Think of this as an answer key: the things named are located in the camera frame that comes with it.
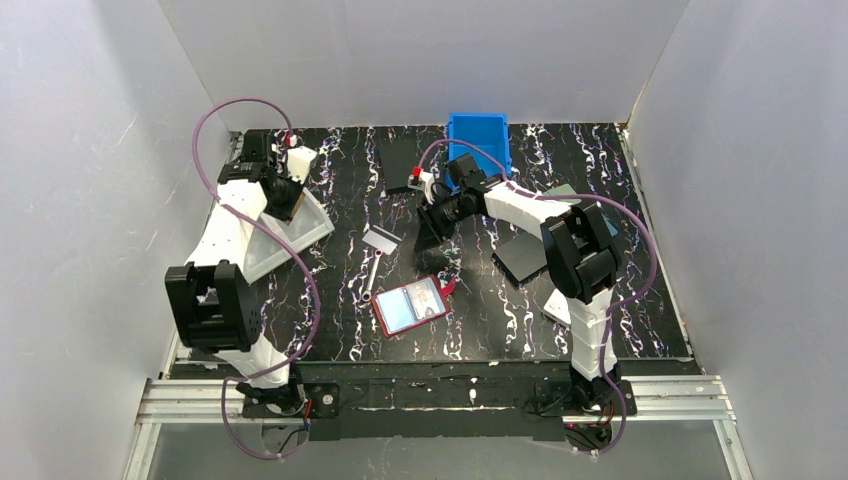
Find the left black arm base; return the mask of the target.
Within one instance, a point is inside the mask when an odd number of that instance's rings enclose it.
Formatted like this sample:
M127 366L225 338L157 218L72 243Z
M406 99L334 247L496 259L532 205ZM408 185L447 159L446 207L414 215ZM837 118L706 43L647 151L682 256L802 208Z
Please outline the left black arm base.
M296 383L277 388L258 388L245 382L235 390L244 396L245 418L332 419L340 411L341 389L333 383Z

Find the white divided tray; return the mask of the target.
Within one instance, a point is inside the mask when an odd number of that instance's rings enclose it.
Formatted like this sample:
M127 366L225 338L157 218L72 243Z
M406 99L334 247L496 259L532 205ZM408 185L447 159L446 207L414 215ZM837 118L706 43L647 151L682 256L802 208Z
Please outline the white divided tray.
M323 205L308 190L304 191L303 200L292 221L283 222L263 213L258 223L285 240L297 253L310 248L335 230ZM291 255L275 240L255 229L248 243L242 272L245 280L251 284L290 259Z

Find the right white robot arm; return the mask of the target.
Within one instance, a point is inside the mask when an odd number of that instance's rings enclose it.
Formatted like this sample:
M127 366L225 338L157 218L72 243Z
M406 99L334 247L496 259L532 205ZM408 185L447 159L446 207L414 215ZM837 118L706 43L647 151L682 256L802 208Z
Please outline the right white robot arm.
M506 178L486 176L469 154L449 162L448 173L459 189L443 197L432 194L435 181L421 168L408 178L409 186L423 194L415 250L441 245L459 222L475 215L533 235L542 243L550 278L567 302L574 335L573 382L590 396L617 388L620 376L608 310L623 261L599 207L603 197L534 193Z

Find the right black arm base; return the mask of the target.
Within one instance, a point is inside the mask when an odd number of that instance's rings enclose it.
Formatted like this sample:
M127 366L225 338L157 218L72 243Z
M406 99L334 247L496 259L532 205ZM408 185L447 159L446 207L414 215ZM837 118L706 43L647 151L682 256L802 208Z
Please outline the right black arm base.
M602 378L591 382L541 381L524 404L538 419L562 420L565 438L579 453L599 454L616 443L614 423L638 414L632 385L619 381L611 387Z

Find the red card holder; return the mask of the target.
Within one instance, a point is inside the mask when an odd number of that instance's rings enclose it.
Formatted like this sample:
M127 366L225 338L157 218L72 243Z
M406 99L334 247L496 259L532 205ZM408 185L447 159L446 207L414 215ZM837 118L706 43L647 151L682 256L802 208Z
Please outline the red card holder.
M443 318L453 311L447 292L435 275L379 292L370 303L386 338Z

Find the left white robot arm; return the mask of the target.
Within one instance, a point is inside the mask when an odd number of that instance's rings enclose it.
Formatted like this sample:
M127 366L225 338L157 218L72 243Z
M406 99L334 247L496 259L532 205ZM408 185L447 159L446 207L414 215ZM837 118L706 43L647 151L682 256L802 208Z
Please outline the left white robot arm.
M252 283L305 243L278 223L295 219L317 153L296 136L249 130L210 182L214 205L197 246L165 273L181 343L232 365L259 389L288 384L290 361L265 337Z

